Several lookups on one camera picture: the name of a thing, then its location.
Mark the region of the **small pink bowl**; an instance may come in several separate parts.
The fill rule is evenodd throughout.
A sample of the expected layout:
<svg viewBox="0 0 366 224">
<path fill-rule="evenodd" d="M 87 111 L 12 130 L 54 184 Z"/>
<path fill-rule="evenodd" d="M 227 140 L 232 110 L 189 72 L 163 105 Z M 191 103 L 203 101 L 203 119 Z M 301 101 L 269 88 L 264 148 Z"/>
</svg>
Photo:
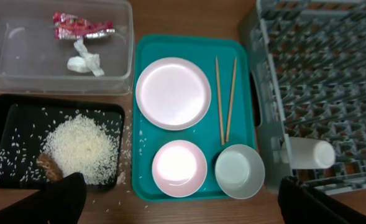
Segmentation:
<svg viewBox="0 0 366 224">
<path fill-rule="evenodd" d="M 197 192 L 206 180 L 208 163 L 202 150 L 185 140 L 164 144 L 152 161 L 152 177 L 166 195 L 183 198 Z"/>
</svg>

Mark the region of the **pile of rice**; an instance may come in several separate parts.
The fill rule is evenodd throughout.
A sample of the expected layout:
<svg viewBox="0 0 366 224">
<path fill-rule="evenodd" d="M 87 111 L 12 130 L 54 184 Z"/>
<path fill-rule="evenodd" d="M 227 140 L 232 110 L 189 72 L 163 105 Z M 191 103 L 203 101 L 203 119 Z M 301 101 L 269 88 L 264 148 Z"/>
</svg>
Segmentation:
<svg viewBox="0 0 366 224">
<path fill-rule="evenodd" d="M 48 134 L 43 152 L 66 177 L 83 174 L 88 185 L 111 185 L 117 174 L 120 144 L 111 139 L 93 119 L 75 116 Z"/>
</svg>

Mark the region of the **brown food piece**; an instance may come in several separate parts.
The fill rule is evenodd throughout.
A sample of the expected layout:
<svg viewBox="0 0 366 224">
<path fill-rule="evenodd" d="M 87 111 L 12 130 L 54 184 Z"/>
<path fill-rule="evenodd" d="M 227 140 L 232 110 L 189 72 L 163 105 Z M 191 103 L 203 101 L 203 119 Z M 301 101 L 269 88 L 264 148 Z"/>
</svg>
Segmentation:
<svg viewBox="0 0 366 224">
<path fill-rule="evenodd" d="M 44 170 L 45 176 L 49 181 L 58 182 L 62 180 L 62 170 L 48 154 L 41 153 L 36 160 L 36 164 Z"/>
</svg>

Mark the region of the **white paper cup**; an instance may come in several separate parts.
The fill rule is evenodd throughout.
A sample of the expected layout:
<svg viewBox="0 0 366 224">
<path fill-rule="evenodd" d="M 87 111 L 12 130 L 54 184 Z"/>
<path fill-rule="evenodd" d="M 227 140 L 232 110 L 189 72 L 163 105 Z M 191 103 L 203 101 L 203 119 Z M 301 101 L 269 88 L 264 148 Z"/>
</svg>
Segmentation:
<svg viewBox="0 0 366 224">
<path fill-rule="evenodd" d="M 336 161 L 333 146 L 327 141 L 290 137 L 281 146 L 281 159 L 292 169 L 328 169 Z"/>
</svg>

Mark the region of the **white napkin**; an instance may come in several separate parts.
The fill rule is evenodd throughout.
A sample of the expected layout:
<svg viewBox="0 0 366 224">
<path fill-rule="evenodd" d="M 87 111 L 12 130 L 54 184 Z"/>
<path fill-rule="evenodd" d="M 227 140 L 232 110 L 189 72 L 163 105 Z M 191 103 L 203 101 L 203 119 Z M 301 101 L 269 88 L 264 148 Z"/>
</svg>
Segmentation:
<svg viewBox="0 0 366 224">
<path fill-rule="evenodd" d="M 92 54 L 84 45 L 83 39 L 78 39 L 74 42 L 74 48 L 79 53 L 79 56 L 71 57 L 67 61 L 67 69 L 78 72 L 92 72 L 94 76 L 100 77 L 105 75 L 101 68 L 101 60 L 99 54 Z"/>
</svg>

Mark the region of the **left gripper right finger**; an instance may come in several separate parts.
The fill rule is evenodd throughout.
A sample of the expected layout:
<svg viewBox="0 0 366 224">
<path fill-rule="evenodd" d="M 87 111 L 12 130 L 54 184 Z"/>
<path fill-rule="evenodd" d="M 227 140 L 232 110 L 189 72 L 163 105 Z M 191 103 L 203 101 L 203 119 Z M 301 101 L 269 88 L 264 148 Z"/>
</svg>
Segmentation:
<svg viewBox="0 0 366 224">
<path fill-rule="evenodd" d="M 366 215 L 292 176 L 280 182 L 278 205 L 286 224 L 366 224 Z"/>
</svg>

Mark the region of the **red snack wrapper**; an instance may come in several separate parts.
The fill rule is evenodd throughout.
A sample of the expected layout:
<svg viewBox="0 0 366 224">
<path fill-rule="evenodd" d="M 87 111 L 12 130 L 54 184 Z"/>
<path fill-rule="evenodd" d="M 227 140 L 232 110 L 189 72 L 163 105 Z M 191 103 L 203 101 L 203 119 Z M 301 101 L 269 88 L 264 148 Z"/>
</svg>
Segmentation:
<svg viewBox="0 0 366 224">
<path fill-rule="evenodd" d="M 53 14 L 53 24 L 54 36 L 58 40 L 100 39 L 116 33 L 111 21 L 92 23 L 61 12 Z"/>
</svg>

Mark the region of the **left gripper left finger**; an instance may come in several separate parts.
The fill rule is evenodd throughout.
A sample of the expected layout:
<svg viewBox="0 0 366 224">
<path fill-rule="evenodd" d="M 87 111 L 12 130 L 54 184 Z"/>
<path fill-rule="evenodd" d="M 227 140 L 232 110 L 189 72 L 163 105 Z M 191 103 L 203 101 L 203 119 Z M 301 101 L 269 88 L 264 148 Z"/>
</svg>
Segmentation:
<svg viewBox="0 0 366 224">
<path fill-rule="evenodd" d="M 86 194 L 83 174 L 75 172 L 0 210 L 0 224 L 77 223 Z"/>
</svg>

